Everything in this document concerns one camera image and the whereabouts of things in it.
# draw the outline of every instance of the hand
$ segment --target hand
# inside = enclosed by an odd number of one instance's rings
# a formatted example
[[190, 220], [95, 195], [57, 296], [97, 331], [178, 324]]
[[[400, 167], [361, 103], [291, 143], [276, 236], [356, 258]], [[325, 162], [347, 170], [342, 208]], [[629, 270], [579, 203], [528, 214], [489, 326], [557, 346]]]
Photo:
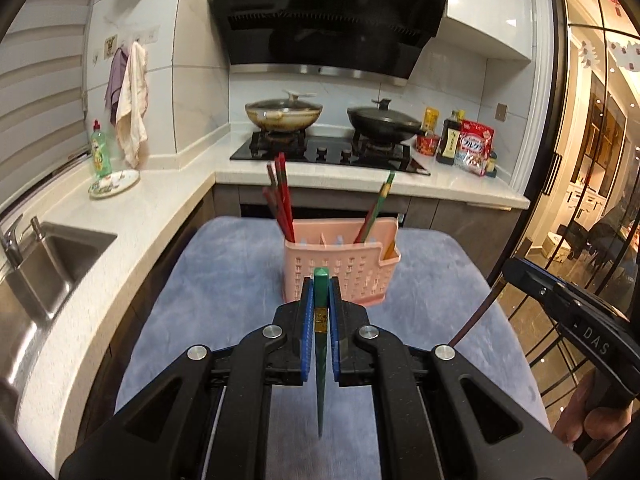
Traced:
[[[578, 440], [583, 431], [586, 431], [593, 440], [607, 441], [631, 422], [632, 405], [626, 410], [596, 408], [591, 413], [586, 412], [585, 404], [593, 390], [594, 375], [595, 370], [583, 377], [569, 405], [564, 409], [554, 427], [553, 434], [568, 446]], [[606, 462], [623, 437], [624, 435], [621, 435], [587, 464], [589, 476]]]

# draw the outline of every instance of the window blind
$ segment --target window blind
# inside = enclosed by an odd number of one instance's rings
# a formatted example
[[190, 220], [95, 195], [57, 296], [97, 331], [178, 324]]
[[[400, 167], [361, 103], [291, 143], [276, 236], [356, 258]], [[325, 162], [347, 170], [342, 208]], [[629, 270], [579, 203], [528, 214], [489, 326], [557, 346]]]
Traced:
[[88, 149], [82, 56], [91, 0], [27, 0], [0, 43], [0, 211]]

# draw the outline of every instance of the range hood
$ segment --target range hood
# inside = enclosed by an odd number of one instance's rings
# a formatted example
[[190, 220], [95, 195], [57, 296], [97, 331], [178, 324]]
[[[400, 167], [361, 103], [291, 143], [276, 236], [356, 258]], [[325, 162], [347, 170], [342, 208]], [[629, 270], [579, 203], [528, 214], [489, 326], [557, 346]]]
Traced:
[[231, 72], [406, 84], [446, 0], [209, 0]]

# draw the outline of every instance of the soy sauce bottle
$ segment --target soy sauce bottle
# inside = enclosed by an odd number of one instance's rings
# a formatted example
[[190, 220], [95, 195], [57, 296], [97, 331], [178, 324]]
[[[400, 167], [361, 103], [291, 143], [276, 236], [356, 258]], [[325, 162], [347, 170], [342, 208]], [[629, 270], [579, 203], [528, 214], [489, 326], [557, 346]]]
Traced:
[[444, 121], [442, 136], [436, 152], [436, 160], [441, 164], [453, 166], [453, 161], [456, 160], [456, 149], [458, 148], [458, 139], [460, 138], [464, 117], [464, 111], [453, 110], [451, 117]]

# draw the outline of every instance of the dish soap bottle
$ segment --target dish soap bottle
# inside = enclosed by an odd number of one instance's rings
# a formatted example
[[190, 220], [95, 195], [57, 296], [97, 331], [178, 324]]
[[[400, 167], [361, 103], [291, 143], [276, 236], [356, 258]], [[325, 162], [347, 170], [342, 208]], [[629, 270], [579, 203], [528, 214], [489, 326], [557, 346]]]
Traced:
[[94, 159], [95, 173], [98, 178], [111, 174], [111, 159], [107, 147], [107, 135], [100, 130], [100, 123], [94, 121], [94, 132], [91, 134], [91, 155]]
[[465, 113], [462, 110], [453, 110], [451, 117], [444, 121], [442, 136], [436, 153], [438, 162], [453, 166], [453, 161], [456, 160], [456, 149], [458, 148], [458, 139], [460, 138], [464, 117]]

